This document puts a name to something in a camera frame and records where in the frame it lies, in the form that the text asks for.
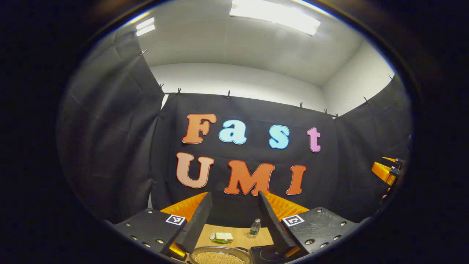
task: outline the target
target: white wall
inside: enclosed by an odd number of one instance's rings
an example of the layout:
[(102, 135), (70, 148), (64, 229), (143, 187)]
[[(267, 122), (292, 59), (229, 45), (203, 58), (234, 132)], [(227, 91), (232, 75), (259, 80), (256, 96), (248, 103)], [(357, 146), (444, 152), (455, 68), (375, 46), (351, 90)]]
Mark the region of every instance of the white wall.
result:
[(322, 87), (327, 112), (343, 115), (376, 95), (391, 81), (393, 69), (366, 40)]
[(208, 93), (260, 99), (323, 112), (321, 89), (278, 73), (237, 65), (179, 63), (150, 67), (165, 93)]

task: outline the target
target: yellow part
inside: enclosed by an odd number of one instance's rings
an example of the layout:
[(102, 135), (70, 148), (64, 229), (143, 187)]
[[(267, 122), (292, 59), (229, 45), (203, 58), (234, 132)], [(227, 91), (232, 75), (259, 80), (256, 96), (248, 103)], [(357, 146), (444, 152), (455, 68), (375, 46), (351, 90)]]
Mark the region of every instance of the yellow part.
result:
[(285, 257), (290, 257), (298, 251), (300, 251), (300, 247), (299, 246), (294, 246), (287, 253), (285, 253)]
[(187, 198), (186, 200), (182, 200), (178, 203), (168, 206), (160, 212), (185, 217), (187, 222), (189, 222), (192, 219), (192, 215), (194, 215), (194, 212), (196, 211), (200, 202), (204, 199), (207, 193), (208, 192), (194, 195), (190, 198)]
[(173, 254), (178, 255), (181, 258), (184, 258), (186, 255), (186, 252), (182, 250), (178, 245), (176, 245), (176, 242), (173, 242), (171, 246), (169, 246), (169, 250), (172, 251)]
[(389, 173), (391, 168), (384, 166), (381, 163), (375, 162), (373, 164), (373, 167), (371, 168), (371, 171), (376, 174), (380, 179), (382, 179), (384, 182), (386, 182), (389, 185), (392, 185), (394, 181), (396, 180), (396, 176), (392, 175)]
[(294, 202), (290, 202), (287, 199), (283, 199), (282, 197), (276, 196), (271, 193), (265, 193), (265, 197), (267, 198), (267, 201), (272, 207), (272, 210), (279, 222), (282, 221), (282, 218), (294, 216), (309, 211), (308, 208), (305, 208)]
[(396, 162), (396, 159), (392, 159), (392, 158), (386, 158), (386, 157), (382, 157), (382, 158), (383, 158), (383, 159), (390, 160), (390, 161), (392, 161), (392, 162), (396, 163), (396, 164), (397, 164), (397, 166), (398, 166), (398, 167), (397, 167), (397, 169), (400, 169), (400, 168), (401, 168), (401, 165), (400, 165), (399, 163), (397, 163), (397, 162)]

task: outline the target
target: wooden table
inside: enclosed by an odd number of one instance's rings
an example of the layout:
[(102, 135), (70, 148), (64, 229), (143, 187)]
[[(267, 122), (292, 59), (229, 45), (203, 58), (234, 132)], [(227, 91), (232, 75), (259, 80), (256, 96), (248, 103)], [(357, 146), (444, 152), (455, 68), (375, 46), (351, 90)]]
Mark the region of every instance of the wooden table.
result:
[[(231, 244), (218, 244), (210, 241), (210, 235), (212, 233), (231, 233), (233, 236), (233, 242)], [(249, 228), (238, 228), (238, 227), (225, 227), (218, 225), (205, 224), (200, 233), (199, 240), (197, 241), (196, 248), (208, 247), (208, 246), (220, 246), (228, 248), (242, 247), (251, 251), (251, 247), (272, 245), (273, 241), (270, 237), (269, 230), (267, 227), (261, 227), (259, 234), (256, 238), (248, 238)]]

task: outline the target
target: orange soft pad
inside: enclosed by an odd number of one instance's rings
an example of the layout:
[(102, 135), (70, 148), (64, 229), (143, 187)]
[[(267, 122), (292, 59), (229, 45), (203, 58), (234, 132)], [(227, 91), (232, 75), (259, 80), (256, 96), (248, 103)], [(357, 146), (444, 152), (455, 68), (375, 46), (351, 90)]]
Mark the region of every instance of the orange soft pad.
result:
[(282, 221), (282, 218), (294, 216), (297, 214), (304, 213), (309, 211), (308, 208), (305, 208), (301, 205), (298, 205), (294, 202), (290, 202), (287, 199), (276, 196), (271, 193), (265, 193), (267, 201), (269, 201), (272, 210), (279, 221)]
[(192, 219), (192, 215), (196, 211), (197, 207), (199, 206), (200, 202), (204, 199), (208, 192), (197, 194), (186, 200), (182, 200), (178, 203), (175, 203), (171, 206), (168, 206), (161, 210), (163, 213), (167, 213), (170, 215), (177, 215), (180, 217), (185, 217), (187, 222), (190, 222)]

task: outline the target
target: orange letter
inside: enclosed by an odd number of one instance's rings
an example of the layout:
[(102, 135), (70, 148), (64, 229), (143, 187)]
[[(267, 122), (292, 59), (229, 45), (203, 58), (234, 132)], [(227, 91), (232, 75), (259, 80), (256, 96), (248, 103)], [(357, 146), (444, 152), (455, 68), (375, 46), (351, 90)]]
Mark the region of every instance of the orange letter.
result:
[(182, 184), (194, 189), (202, 188), (207, 184), (210, 165), (215, 163), (213, 159), (207, 157), (199, 157), (197, 159), (200, 162), (200, 174), (199, 179), (193, 180), (189, 178), (189, 165), (190, 162), (194, 160), (194, 156), (179, 152), (176, 154), (176, 157), (178, 158), (176, 176)]
[(251, 192), (253, 196), (257, 196), (259, 191), (269, 190), (270, 174), (275, 169), (272, 164), (259, 165), (252, 176), (244, 161), (232, 160), (228, 162), (228, 166), (231, 167), (231, 177), (228, 187), (224, 190), (226, 194), (238, 194), (238, 182), (243, 194), (248, 194), (254, 185), (256, 188)]
[(287, 191), (288, 195), (295, 195), (301, 193), (301, 180), (303, 179), (303, 172), (306, 171), (305, 166), (293, 166), (290, 168), (293, 172), (292, 183)]
[(186, 144), (199, 144), (202, 143), (202, 138), (199, 137), (199, 131), (202, 131), (202, 134), (205, 136), (208, 134), (210, 124), (207, 121), (200, 123), (202, 120), (208, 120), (210, 123), (215, 123), (217, 117), (214, 114), (205, 114), (205, 115), (194, 115), (190, 114), (187, 116), (189, 119), (189, 125), (187, 126), (187, 134), (182, 138), (182, 142)]

